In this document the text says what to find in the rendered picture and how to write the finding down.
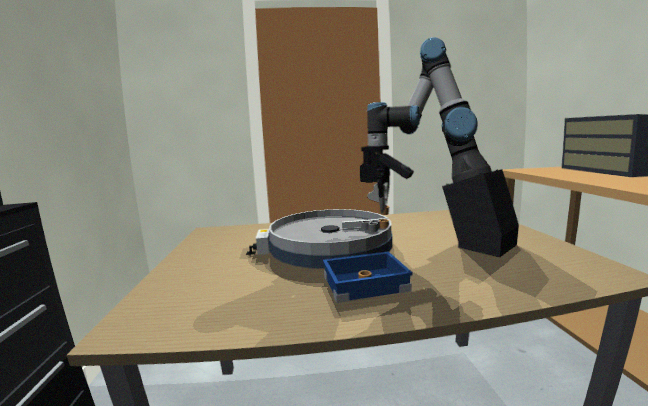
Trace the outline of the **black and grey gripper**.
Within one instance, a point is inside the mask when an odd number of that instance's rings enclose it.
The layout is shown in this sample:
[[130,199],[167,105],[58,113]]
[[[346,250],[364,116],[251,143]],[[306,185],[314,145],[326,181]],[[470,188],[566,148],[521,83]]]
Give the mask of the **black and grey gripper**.
[[379,162],[378,158],[380,154],[383,153],[383,150],[388,149],[389,145],[361,147],[361,151],[363,151],[363,164],[360,166],[360,182],[377,182],[376,184],[374,184],[374,190],[368,193],[367,197],[368,199],[380,204],[381,213],[384,212],[384,209],[387,206],[390,187],[390,168]]

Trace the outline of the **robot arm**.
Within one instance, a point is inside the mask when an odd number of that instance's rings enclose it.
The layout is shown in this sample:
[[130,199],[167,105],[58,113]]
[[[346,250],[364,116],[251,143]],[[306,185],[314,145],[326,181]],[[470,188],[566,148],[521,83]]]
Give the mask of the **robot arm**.
[[[474,138],[477,118],[468,101],[461,97],[444,42],[439,38],[428,38],[421,45],[420,57],[423,65],[420,80],[408,106],[387,107],[385,102],[368,104],[368,146],[388,146],[388,127],[399,127],[403,133],[413,134],[434,87],[441,105],[442,131],[452,157],[453,183],[491,172]],[[469,139],[472,140],[468,143]],[[387,153],[381,154],[378,161],[405,179],[414,173]]]

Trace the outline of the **blue crate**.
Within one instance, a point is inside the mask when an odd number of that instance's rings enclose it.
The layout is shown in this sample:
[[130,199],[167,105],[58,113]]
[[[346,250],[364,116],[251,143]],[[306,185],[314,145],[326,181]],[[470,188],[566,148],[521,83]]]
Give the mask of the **blue crate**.
[[[413,272],[390,252],[326,259],[323,264],[336,303],[412,291]],[[359,279],[363,270],[371,277]]]

